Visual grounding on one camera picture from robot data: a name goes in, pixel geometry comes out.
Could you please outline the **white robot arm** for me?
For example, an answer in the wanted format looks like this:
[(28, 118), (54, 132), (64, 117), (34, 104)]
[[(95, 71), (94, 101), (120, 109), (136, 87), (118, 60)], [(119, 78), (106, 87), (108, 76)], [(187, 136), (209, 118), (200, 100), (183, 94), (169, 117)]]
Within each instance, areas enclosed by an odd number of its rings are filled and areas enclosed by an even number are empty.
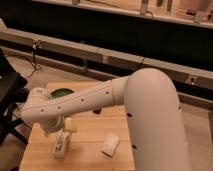
[(125, 107), (136, 171), (191, 171), (178, 93), (158, 69), (140, 69), (59, 98), (34, 88), (21, 118), (56, 132), (66, 116), (120, 105)]

